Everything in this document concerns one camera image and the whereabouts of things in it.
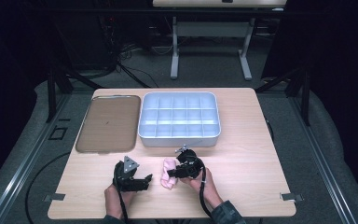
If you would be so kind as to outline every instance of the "black cable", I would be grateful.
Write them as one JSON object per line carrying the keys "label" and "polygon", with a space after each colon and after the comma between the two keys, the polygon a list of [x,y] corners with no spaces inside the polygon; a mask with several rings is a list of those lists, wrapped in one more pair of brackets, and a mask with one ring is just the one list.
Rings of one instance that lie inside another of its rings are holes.
{"label": "black cable", "polygon": [[205,204],[205,200],[203,197],[203,191],[205,189],[205,179],[206,179],[206,168],[204,163],[202,162],[202,160],[198,159],[201,163],[201,167],[202,167],[202,180],[201,180],[201,186],[200,186],[200,203],[202,206],[202,209],[204,210],[204,212],[206,213],[206,215],[208,215],[208,217],[212,217],[211,212],[208,210],[208,207]]}
{"label": "black cable", "polygon": [[156,83],[155,79],[153,79],[153,77],[152,77],[150,74],[146,73],[145,71],[136,69],[136,68],[131,68],[131,67],[128,67],[128,66],[125,66],[125,67],[126,67],[127,69],[134,70],[134,71],[138,71],[138,72],[142,72],[142,73],[148,75],[148,76],[150,77],[150,79],[153,81],[153,83],[156,85],[156,87],[158,88],[158,84]]}
{"label": "black cable", "polygon": [[268,130],[269,130],[269,134],[271,135],[271,139],[272,139],[272,142],[273,142],[274,141],[274,131],[272,131],[271,124],[269,123],[269,120],[266,118],[266,116],[264,116],[264,119],[266,120]]}
{"label": "black cable", "polygon": [[139,83],[141,86],[145,88],[151,88],[150,86],[143,83],[142,80],[140,80],[138,77],[136,77],[130,70],[128,70],[123,64],[117,63],[117,65],[123,70],[129,77],[131,77],[133,80],[135,80],[137,83]]}
{"label": "black cable", "polygon": [[71,152],[65,152],[63,154],[61,154],[60,156],[54,158],[53,160],[49,161],[48,163],[46,163],[37,173],[36,175],[34,176],[34,178],[32,179],[28,189],[27,189],[27,192],[25,194],[25,213],[27,215],[27,218],[28,218],[28,221],[33,224],[33,221],[31,219],[31,216],[30,216],[30,212],[29,212],[29,209],[28,209],[28,197],[29,197],[29,194],[30,194],[30,191],[31,191],[31,187],[32,185],[34,184],[34,181],[36,180],[36,178],[40,175],[40,173],[42,173],[43,170],[46,169],[46,167],[48,167],[49,165],[51,165],[53,162],[55,162],[57,159],[60,159],[66,155],[69,155]]}
{"label": "black cable", "polygon": [[121,189],[118,188],[118,183],[117,183],[117,170],[115,169],[115,186],[117,188],[117,194],[118,194],[118,198],[120,199],[120,206],[121,206],[121,211],[123,212],[123,217],[124,217],[124,222],[125,223],[129,223],[129,217],[127,214],[127,209],[126,209],[126,204],[124,204],[123,201],[123,197],[121,196]]}
{"label": "black cable", "polygon": [[132,57],[131,49],[130,50],[122,50],[121,53],[119,54],[120,60],[130,59],[131,57]]}

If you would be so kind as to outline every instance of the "light wood table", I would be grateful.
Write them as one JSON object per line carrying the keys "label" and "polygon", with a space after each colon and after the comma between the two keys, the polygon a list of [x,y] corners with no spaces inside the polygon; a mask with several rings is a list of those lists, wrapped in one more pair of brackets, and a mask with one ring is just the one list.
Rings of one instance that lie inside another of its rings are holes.
{"label": "light wood table", "polygon": [[[215,94],[221,134],[214,147],[195,147],[197,155],[213,173],[224,200],[231,200],[244,217],[290,217],[293,202],[283,201],[289,193],[277,152],[269,135],[260,104],[252,89],[104,89],[98,95],[139,95],[151,91],[210,91]],[[125,155],[140,164],[135,178],[153,174],[149,189],[137,193],[128,208],[130,218],[206,217],[199,196],[178,181],[173,189],[160,185],[162,163],[174,159],[178,147],[144,147],[139,136],[127,153],[92,154],[72,149],[56,193],[63,201],[53,201],[48,210],[52,219],[102,218],[103,191],[112,183],[116,163]]]}

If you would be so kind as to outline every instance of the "person's right hand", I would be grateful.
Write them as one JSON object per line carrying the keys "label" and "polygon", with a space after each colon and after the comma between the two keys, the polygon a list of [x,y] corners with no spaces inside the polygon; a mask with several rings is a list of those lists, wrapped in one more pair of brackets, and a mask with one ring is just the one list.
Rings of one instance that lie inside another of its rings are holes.
{"label": "person's right hand", "polygon": [[[132,198],[135,196],[135,194],[136,194],[135,191],[121,192],[123,202],[127,209],[130,206]],[[104,191],[104,197],[105,197],[106,214],[111,217],[116,217],[118,219],[122,219],[123,211],[121,210],[120,198],[118,197],[116,187],[113,185],[110,185]]]}
{"label": "person's right hand", "polygon": [[208,202],[208,204],[212,207],[212,209],[215,209],[220,203],[223,202],[223,200],[220,198],[219,193],[217,192],[216,186],[214,185],[212,173],[211,171],[206,168],[205,170],[201,170],[199,176],[196,178],[181,178],[180,180],[188,184],[192,189],[194,189],[197,193],[200,193],[200,186],[202,181],[202,172],[206,172],[205,177],[205,187],[203,196],[204,199]]}

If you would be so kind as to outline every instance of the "gray sleeve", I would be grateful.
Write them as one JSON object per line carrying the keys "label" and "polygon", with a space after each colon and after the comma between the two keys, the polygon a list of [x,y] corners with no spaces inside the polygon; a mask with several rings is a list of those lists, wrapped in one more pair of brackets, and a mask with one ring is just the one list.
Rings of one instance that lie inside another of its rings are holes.
{"label": "gray sleeve", "polygon": [[217,224],[246,224],[245,219],[230,201],[225,201],[212,211],[212,219]]}
{"label": "gray sleeve", "polygon": [[103,218],[103,224],[124,224],[123,221],[115,218],[115,217],[111,217],[109,215],[106,215],[104,218]]}

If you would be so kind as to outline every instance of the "white organizer tray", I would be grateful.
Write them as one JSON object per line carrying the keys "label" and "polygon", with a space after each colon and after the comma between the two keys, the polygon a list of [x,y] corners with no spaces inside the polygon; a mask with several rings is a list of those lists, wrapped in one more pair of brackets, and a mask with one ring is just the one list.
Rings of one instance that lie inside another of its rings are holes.
{"label": "white organizer tray", "polygon": [[211,92],[156,91],[143,99],[138,134],[146,147],[212,147],[220,130]]}

